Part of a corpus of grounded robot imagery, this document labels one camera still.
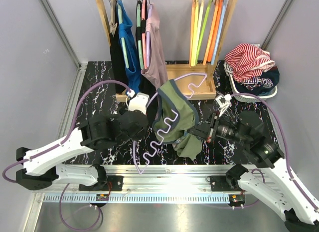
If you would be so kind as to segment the red white striped top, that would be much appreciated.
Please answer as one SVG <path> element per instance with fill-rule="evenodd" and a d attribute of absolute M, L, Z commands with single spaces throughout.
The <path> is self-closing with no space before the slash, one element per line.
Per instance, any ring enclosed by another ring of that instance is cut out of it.
<path fill-rule="evenodd" d="M 237 82 L 259 77 L 276 64 L 269 52 L 248 43 L 242 43 L 226 54 L 225 62 L 231 67 Z"/>

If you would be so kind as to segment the yellow plastic hanger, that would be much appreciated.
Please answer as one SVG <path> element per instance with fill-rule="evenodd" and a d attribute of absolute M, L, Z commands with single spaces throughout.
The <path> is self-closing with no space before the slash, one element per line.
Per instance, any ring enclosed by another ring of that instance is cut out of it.
<path fill-rule="evenodd" d="M 197 49 L 199 44 L 200 29 L 203 17 L 204 0 L 195 0 L 195 18 L 194 18 L 194 30 L 192 38 L 192 52 L 191 52 L 191 66 L 195 66 L 197 62 Z"/>

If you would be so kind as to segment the black white striped tank top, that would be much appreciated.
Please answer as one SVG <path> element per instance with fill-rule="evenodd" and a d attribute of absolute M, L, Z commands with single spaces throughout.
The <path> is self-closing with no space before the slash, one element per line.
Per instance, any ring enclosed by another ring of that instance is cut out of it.
<path fill-rule="evenodd" d="M 234 76 L 233 68 L 226 61 L 224 61 L 223 65 L 224 65 L 224 70 L 225 70 L 226 75 L 233 78 L 233 76 Z"/>

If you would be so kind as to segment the orange hanger with red top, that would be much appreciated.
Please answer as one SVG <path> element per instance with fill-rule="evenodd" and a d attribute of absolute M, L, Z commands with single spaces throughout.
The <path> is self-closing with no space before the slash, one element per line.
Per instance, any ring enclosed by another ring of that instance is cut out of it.
<path fill-rule="evenodd" d="M 191 67 L 191 59 L 192 59 L 192 45 L 193 45 L 193 34 L 194 34 L 194 21 L 195 21 L 196 1 L 197 1 L 197 0 L 192 0 L 192 7 L 191 7 L 189 67 Z"/>

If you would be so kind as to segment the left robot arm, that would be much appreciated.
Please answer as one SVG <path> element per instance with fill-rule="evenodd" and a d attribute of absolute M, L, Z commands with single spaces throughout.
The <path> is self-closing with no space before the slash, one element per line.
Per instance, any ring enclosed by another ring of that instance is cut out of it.
<path fill-rule="evenodd" d="M 78 184 L 82 191 L 101 191 L 110 184 L 106 170 L 100 165 L 87 168 L 65 165 L 64 161 L 97 150 L 121 146 L 129 140 L 141 140 L 148 128 L 148 119 L 140 110 L 119 115 L 97 115 L 82 122 L 72 132 L 38 149 L 21 147 L 16 159 L 22 162 L 15 181 L 36 191 L 53 184 Z"/>

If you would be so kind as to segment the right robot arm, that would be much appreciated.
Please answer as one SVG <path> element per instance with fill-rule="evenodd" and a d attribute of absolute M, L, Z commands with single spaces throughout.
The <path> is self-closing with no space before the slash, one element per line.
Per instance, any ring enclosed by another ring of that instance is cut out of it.
<path fill-rule="evenodd" d="M 254 195 L 283 221 L 290 232 L 319 230 L 319 202 L 297 185 L 299 179 L 287 168 L 284 152 L 264 135 L 264 123 L 254 111 L 243 111 L 237 123 L 230 123 L 218 113 L 190 129 L 188 133 L 210 143 L 215 138 L 233 140 L 243 146 L 242 153 L 276 184 L 279 191 L 257 180 L 243 165 L 235 165 L 226 172 L 226 186 Z"/>

